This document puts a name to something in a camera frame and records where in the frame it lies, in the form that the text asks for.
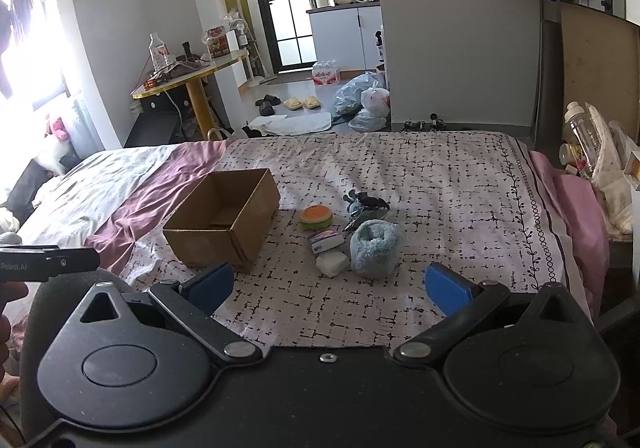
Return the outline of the person's left hand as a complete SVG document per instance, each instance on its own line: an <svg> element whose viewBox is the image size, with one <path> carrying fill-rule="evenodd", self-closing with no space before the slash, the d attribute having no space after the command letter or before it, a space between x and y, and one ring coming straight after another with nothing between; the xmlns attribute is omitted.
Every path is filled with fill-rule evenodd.
<svg viewBox="0 0 640 448"><path fill-rule="evenodd" d="M4 378L4 364L9 359L8 342L11 337L10 320L6 318L6 305L28 295L28 287L24 282L2 282L0 286L0 379Z"/></svg>

